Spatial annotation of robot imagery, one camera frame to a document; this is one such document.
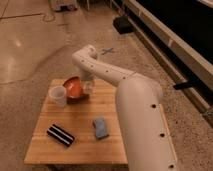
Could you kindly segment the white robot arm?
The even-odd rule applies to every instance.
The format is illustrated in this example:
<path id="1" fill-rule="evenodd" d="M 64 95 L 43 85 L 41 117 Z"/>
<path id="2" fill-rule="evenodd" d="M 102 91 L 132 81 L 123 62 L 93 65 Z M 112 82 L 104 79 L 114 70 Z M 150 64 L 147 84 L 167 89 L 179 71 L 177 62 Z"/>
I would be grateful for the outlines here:
<path id="1" fill-rule="evenodd" d="M 160 84 L 142 74 L 97 59 L 87 45 L 72 54 L 83 71 L 116 87 L 115 104 L 130 171 L 180 171 L 165 115 Z"/>

